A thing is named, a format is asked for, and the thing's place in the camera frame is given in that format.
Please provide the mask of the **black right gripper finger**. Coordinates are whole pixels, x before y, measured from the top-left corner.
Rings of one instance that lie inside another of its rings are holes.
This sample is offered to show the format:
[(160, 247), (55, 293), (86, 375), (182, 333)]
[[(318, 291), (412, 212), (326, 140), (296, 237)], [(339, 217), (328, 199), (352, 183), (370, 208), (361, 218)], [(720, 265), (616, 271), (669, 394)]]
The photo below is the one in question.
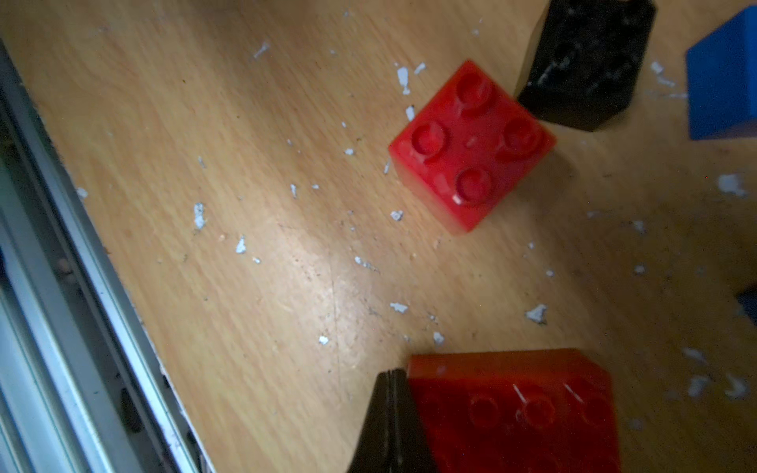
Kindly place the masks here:
[(395, 369), (378, 374), (348, 470), (354, 473), (437, 470), (406, 371)]

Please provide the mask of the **red long brick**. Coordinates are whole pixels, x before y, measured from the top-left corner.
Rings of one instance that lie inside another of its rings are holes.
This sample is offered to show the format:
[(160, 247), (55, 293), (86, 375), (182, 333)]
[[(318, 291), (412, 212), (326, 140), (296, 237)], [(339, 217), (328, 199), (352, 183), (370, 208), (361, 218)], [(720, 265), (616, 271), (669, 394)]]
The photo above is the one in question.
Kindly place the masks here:
[(415, 355), (407, 378), (441, 472), (618, 472), (610, 374), (577, 349)]

